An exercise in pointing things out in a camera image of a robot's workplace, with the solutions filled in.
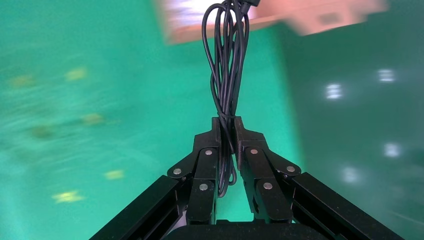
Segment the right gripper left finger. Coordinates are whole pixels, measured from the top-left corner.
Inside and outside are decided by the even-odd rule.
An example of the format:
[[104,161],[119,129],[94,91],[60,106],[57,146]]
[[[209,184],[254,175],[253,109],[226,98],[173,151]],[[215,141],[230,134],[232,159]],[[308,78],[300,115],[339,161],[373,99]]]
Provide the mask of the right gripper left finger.
[[194,240],[195,227],[216,222],[219,121],[194,137],[190,154],[170,167],[91,239]]

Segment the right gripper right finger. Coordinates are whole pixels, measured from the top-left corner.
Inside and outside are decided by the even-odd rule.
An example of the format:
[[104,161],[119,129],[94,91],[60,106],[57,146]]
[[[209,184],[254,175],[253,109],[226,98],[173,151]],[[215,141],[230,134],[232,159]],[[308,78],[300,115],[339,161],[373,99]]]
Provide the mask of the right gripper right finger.
[[287,240],[398,240],[400,236],[234,121],[237,165],[253,221]]

